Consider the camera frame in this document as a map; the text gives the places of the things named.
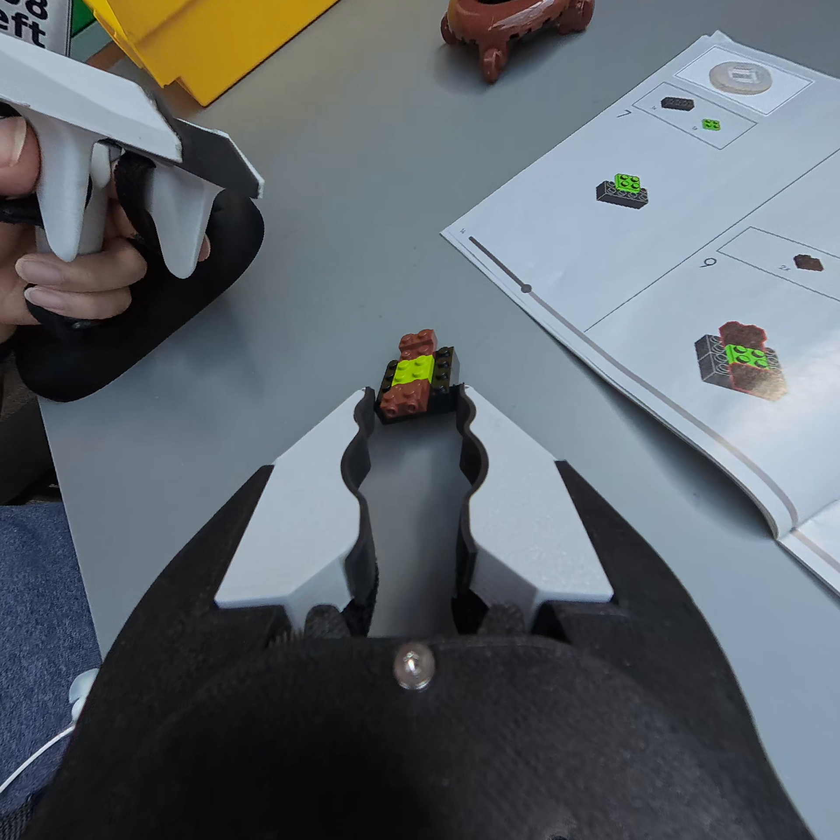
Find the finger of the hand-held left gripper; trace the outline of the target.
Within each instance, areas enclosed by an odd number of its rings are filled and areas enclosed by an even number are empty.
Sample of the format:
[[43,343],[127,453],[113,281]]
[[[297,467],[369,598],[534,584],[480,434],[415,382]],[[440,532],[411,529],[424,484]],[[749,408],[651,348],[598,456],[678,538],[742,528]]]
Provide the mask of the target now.
[[226,132],[173,118],[182,148],[180,168],[252,199],[262,197],[264,179]]
[[1,99],[169,161],[180,139],[136,83],[1,36]]

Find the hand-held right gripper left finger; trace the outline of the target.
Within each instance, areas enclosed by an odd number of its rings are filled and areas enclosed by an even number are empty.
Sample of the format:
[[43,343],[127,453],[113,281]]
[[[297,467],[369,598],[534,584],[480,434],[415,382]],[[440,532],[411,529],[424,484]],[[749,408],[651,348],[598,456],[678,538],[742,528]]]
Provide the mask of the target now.
[[370,387],[353,393],[274,462],[217,606],[280,605],[300,631],[312,607],[332,605],[352,635],[368,634],[378,574],[360,485],[374,404]]

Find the yellow plastic bin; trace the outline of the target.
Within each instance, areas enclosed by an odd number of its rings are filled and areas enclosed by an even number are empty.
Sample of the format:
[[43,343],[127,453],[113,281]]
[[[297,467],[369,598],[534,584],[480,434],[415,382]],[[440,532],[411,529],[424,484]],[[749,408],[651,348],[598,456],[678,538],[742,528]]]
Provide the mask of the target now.
[[88,1],[125,55],[206,106],[334,1]]

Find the brown black green brick assembly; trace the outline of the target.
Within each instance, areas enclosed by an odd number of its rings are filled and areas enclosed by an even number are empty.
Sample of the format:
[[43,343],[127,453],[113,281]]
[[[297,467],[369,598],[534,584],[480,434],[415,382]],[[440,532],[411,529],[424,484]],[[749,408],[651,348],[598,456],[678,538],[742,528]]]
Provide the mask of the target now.
[[459,359],[453,346],[438,346],[432,329],[408,333],[399,345],[400,358],[385,369],[375,401],[384,425],[413,417],[452,412],[457,407]]

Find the person's left hand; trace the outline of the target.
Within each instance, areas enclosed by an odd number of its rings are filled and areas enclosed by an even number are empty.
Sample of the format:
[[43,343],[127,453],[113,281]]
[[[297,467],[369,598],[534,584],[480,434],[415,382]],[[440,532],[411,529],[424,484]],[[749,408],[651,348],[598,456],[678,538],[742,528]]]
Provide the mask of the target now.
[[[1,120],[1,194],[25,196],[39,178],[39,145],[21,117]],[[1,344],[21,325],[35,325],[27,301],[74,319],[110,319],[131,303],[130,286],[146,272],[137,235],[108,184],[102,251],[64,262],[36,252],[35,228],[1,223]]]

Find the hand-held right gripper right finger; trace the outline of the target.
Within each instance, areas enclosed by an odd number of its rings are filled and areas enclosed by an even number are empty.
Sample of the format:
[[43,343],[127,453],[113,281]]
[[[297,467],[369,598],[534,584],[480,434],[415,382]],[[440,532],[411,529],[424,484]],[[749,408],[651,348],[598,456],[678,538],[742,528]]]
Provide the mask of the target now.
[[613,588],[551,453],[473,387],[458,388],[460,468],[453,614],[474,633],[495,604],[533,625],[541,604],[609,602]]

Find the brick building instruction booklet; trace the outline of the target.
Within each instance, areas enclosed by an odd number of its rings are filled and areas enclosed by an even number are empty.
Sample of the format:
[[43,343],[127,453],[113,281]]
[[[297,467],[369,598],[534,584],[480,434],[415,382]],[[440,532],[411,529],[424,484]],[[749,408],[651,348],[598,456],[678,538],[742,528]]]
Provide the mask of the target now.
[[443,232],[838,592],[839,82],[701,37]]

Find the round brown brick base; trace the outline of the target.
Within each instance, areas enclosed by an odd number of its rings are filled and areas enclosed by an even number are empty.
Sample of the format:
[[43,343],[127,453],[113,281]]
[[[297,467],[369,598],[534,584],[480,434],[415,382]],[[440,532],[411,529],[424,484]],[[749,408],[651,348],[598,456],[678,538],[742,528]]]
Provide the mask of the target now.
[[593,12],[593,1],[450,1],[440,31],[449,45],[477,46],[482,76],[494,83],[514,42],[544,29],[582,32]]

